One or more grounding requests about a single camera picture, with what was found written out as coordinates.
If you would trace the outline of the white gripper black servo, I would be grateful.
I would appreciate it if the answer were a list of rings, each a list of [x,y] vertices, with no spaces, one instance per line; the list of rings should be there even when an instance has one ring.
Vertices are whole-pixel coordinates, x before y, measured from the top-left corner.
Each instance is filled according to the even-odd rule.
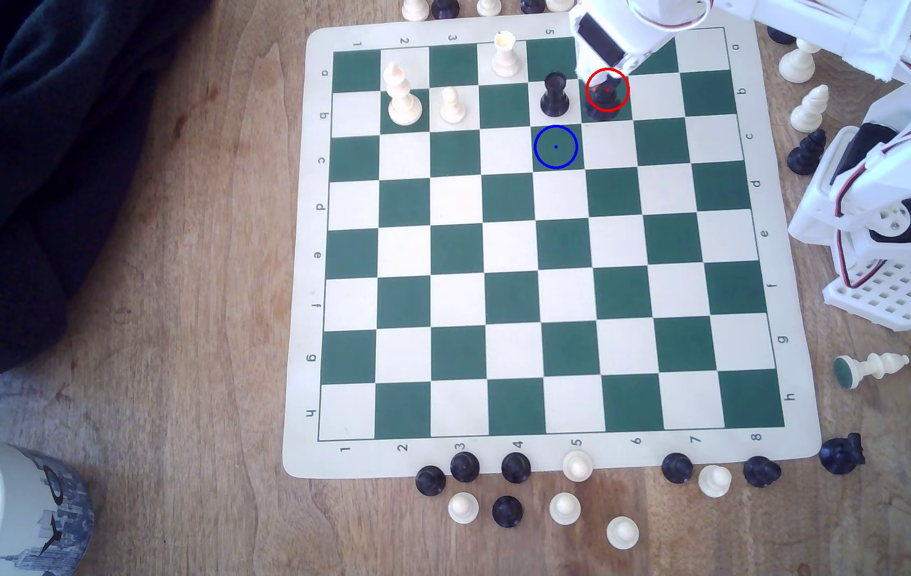
[[[580,81],[633,74],[677,33],[702,23],[714,1],[579,1],[569,11]]]

